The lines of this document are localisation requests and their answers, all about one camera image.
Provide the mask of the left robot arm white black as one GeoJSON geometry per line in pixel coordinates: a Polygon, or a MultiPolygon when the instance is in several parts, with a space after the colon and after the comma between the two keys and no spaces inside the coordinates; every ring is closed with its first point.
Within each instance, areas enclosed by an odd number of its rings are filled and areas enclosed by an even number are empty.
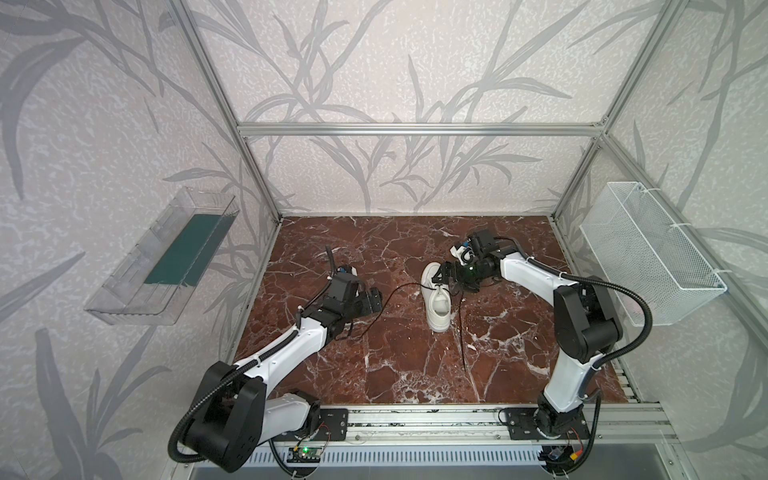
{"type": "Polygon", "coordinates": [[[233,364],[218,361],[206,370],[170,434],[168,457],[178,464],[209,461],[232,473],[281,434],[313,433],[318,400],[300,392],[273,397],[273,390],[355,320],[382,310],[378,288],[367,287],[354,267],[332,263],[324,287],[277,339],[233,364]]]}

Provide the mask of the black shoelace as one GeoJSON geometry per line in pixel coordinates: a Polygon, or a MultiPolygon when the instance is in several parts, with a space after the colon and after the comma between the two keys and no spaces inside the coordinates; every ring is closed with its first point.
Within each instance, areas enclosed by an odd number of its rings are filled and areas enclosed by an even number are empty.
{"type": "Polygon", "coordinates": [[[425,301],[432,290],[422,289],[414,281],[396,287],[383,284],[381,288],[382,310],[354,320],[339,339],[320,352],[318,360],[338,376],[368,381],[378,377],[390,382],[463,377],[463,347],[450,302],[443,303],[448,327],[438,332],[427,321],[425,301]]]}

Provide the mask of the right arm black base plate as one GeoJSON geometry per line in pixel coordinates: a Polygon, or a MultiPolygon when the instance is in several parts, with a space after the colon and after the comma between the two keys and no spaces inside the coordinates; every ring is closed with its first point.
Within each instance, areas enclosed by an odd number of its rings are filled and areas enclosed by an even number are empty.
{"type": "Polygon", "coordinates": [[[506,407],[497,412],[511,440],[590,439],[590,429],[581,408],[572,412],[550,412],[538,407],[506,407]]]}

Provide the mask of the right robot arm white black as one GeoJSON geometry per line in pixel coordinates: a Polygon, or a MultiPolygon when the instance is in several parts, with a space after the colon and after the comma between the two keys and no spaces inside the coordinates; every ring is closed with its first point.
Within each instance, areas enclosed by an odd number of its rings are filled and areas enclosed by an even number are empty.
{"type": "Polygon", "coordinates": [[[638,348],[651,333],[653,314],[639,294],[599,277],[559,271],[526,254],[513,238],[480,230],[456,244],[451,255],[451,260],[432,262],[422,272],[422,295],[433,330],[443,331],[448,325],[452,290],[477,292],[490,278],[521,286],[552,306],[559,353],[533,417],[535,428],[545,438],[556,439],[569,431],[580,418],[595,374],[638,348]],[[613,293],[631,299],[643,315],[640,333],[622,348],[615,346],[623,337],[623,328],[613,293]]]}

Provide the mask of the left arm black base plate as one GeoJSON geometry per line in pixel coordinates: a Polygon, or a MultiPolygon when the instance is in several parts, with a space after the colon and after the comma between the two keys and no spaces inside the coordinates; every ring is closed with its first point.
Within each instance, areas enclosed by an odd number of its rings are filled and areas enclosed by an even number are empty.
{"type": "Polygon", "coordinates": [[[295,434],[298,439],[345,441],[349,426],[347,408],[311,409],[302,428],[295,434]]]}

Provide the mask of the white sneaker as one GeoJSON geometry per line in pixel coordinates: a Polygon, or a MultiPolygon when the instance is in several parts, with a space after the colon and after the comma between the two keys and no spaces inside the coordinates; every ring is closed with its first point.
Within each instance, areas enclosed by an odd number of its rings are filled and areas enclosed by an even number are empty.
{"type": "Polygon", "coordinates": [[[437,333],[445,332],[451,323],[451,296],[444,284],[433,281],[441,264],[429,263],[421,275],[421,294],[425,304],[426,320],[429,328],[437,333]]]}

